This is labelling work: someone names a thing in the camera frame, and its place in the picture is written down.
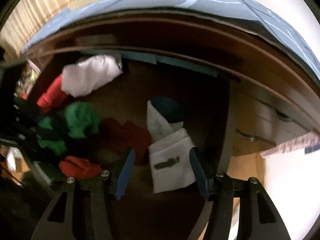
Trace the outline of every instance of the curtain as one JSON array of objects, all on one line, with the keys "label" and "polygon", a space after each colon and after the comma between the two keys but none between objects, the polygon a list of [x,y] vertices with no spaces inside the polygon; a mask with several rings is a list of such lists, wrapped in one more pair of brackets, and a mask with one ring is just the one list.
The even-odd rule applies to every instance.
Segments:
[{"label": "curtain", "polygon": [[5,59],[19,56],[28,40],[53,16],[74,0],[20,0],[0,31]]}]

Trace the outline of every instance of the white cloth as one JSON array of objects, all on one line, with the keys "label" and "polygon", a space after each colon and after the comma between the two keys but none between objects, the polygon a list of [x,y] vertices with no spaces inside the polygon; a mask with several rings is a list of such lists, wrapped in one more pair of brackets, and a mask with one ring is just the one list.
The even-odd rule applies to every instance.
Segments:
[{"label": "white cloth", "polygon": [[61,90],[73,97],[89,95],[122,73],[120,54],[97,55],[62,70]]},{"label": "white cloth", "polygon": [[[189,161],[194,144],[182,126],[183,122],[168,123],[148,101],[147,127],[154,141],[148,148],[154,193],[187,187],[196,181]],[[157,165],[172,161],[175,163],[165,168]]]}]

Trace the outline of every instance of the dark red cloth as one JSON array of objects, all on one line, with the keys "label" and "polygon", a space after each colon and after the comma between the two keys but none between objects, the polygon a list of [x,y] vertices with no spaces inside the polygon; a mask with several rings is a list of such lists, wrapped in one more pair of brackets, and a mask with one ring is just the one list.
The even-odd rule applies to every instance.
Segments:
[{"label": "dark red cloth", "polygon": [[75,156],[67,156],[65,161],[59,163],[59,168],[67,177],[74,177],[79,180],[93,178],[103,171],[100,165]]},{"label": "dark red cloth", "polygon": [[47,91],[38,99],[37,104],[41,112],[46,114],[52,108],[59,107],[67,98],[67,94],[61,90],[62,74],[60,74],[48,87]]},{"label": "dark red cloth", "polygon": [[102,120],[100,124],[100,141],[109,150],[123,154],[128,147],[135,151],[135,164],[148,161],[148,147],[151,136],[148,130],[138,127],[131,121],[123,126],[113,118]]}]

